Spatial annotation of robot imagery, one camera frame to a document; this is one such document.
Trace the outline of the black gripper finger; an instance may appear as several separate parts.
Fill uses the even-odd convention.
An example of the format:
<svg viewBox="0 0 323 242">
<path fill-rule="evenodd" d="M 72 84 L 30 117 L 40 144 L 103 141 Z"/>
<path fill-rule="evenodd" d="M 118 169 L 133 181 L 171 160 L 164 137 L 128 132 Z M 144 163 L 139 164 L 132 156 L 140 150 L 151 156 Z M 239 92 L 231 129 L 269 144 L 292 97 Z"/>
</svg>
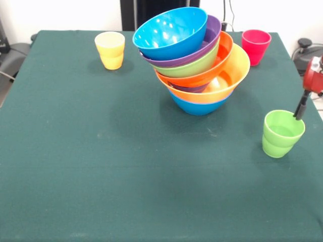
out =
<svg viewBox="0 0 323 242">
<path fill-rule="evenodd" d="M 304 90 L 303 94 L 302 94 L 302 97 L 298 103 L 298 106 L 294 112 L 294 117 L 296 120 L 301 120 L 304 113 L 305 113 L 305 110 L 306 110 L 306 103 L 307 103 L 307 100 L 309 98 L 309 95 L 310 95 L 310 91 L 308 90 Z"/>
</svg>

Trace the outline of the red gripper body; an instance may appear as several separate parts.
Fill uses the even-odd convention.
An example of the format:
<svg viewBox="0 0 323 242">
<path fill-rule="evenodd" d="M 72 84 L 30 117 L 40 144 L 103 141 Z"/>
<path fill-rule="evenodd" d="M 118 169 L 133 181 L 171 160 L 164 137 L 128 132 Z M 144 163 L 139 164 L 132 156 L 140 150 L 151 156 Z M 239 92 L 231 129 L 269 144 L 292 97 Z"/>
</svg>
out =
<svg viewBox="0 0 323 242">
<path fill-rule="evenodd" d="M 322 93 L 322 56 L 314 56 L 307 65 L 303 77 L 303 88 L 314 93 Z"/>
</svg>

